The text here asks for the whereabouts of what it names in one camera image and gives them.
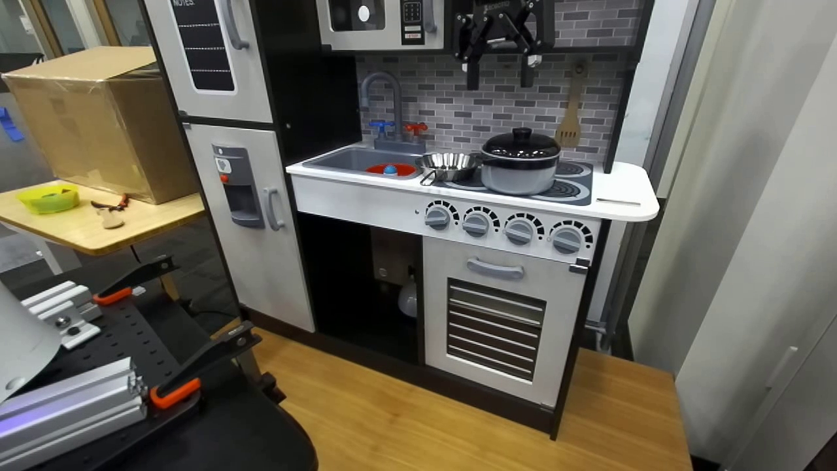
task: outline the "stove knob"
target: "stove knob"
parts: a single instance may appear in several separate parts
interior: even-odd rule
[[[492,220],[483,212],[467,212],[466,220],[463,220],[463,229],[470,238],[480,238],[480,236],[487,236],[492,229]]]
[[[424,224],[441,229],[449,224],[449,212],[443,206],[428,206],[424,214]]]
[[[573,224],[558,224],[551,229],[551,248],[557,253],[578,253],[582,248],[582,233]]]
[[[514,245],[531,242],[531,240],[532,240],[532,221],[528,221],[528,220],[509,220],[509,221],[505,224],[505,238],[506,238],[509,242],[514,242]]]

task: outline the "pot lid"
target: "pot lid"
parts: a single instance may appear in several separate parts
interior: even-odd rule
[[[511,132],[492,135],[483,151],[501,156],[557,156],[558,147],[544,132],[531,132],[531,129],[511,129]]]

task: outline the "wooden floor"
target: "wooden floor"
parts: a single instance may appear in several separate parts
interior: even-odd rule
[[[258,330],[258,365],[324,471],[680,471],[687,444],[667,375],[579,350],[558,439]]]

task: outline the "faucet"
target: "faucet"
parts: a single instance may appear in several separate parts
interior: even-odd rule
[[[369,109],[369,85],[374,81],[388,81],[391,83],[391,108],[394,108],[394,130],[398,130],[391,142],[387,142],[385,132],[379,132],[374,138],[374,147],[409,150],[408,130],[403,125],[403,93],[400,93],[400,83],[398,83],[398,78],[391,74],[374,71],[361,81],[361,91],[357,91],[361,109]]]

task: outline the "refrigerator handle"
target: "refrigerator handle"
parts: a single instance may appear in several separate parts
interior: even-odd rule
[[[266,221],[271,229],[284,228],[284,220],[276,216],[279,189],[266,191]]]
[[[238,33],[238,23],[234,23],[234,12],[233,12],[233,0],[218,0],[225,12],[222,12],[222,21],[225,21],[225,29],[228,29],[228,37],[233,42],[234,49],[247,49],[251,44],[246,38],[241,38]]]

